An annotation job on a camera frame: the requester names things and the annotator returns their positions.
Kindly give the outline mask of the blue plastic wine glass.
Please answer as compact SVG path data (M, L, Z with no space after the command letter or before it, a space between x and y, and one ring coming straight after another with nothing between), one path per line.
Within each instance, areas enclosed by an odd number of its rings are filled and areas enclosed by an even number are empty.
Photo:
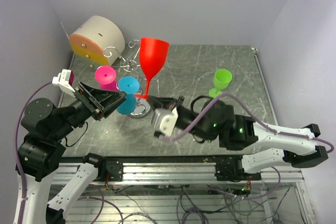
M118 106L117 111L122 115L129 115L131 114L137 104L137 99L134 96L140 88L140 83L138 80L131 76L123 77L118 82L118 88L120 91L126 93L125 101Z

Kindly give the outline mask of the red plastic wine glass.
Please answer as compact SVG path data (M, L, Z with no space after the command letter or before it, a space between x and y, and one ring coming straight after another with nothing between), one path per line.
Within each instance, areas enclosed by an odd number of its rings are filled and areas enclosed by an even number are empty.
M136 98L147 99L151 80L163 68L170 44L166 41L143 37L140 40L139 61L146 77L144 94L135 94Z

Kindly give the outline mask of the green plastic wine glass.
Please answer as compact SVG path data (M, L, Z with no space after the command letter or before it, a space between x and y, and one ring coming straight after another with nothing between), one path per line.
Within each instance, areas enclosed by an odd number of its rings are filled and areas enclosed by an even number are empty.
M222 94L222 90L226 89L232 80L232 73L227 69L218 69L214 74L213 85L208 95L215 98Z

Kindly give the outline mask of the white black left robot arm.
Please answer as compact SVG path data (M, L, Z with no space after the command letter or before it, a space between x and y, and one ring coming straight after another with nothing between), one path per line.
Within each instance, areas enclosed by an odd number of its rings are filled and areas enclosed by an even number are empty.
M108 173L106 158L89 153L70 182L54 199L48 199L66 150L61 141L87 119L107 118L127 96L123 91L95 89L82 82L77 88L69 84L59 87L75 98L71 105L58 108L46 98L29 99L19 117L19 125L28 133L21 146L15 147L19 188L14 223L65 223L68 211L87 186Z

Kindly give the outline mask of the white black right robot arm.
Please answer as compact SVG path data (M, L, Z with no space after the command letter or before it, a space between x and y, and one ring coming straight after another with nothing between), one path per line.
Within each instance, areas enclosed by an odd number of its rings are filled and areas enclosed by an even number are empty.
M240 162L231 167L236 179L272 166L312 168L329 158L326 148L318 145L316 124L300 129L267 124L251 112L235 114L233 106L210 97L197 113L193 107L184 107L183 101L183 97L147 98L154 111L154 136L177 141L191 134L200 144L218 140L221 148L244 151Z

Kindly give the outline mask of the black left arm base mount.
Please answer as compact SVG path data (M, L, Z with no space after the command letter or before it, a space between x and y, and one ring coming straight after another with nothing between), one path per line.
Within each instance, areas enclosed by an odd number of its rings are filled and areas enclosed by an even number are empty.
M123 164L118 159L107 158L106 180L108 182L121 182L123 180Z

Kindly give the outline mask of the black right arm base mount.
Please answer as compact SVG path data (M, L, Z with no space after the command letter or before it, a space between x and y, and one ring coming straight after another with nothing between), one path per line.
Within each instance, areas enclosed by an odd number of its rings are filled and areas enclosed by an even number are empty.
M246 180L261 180L261 173L249 174L240 167L239 162L216 163L215 177L217 181L240 182Z

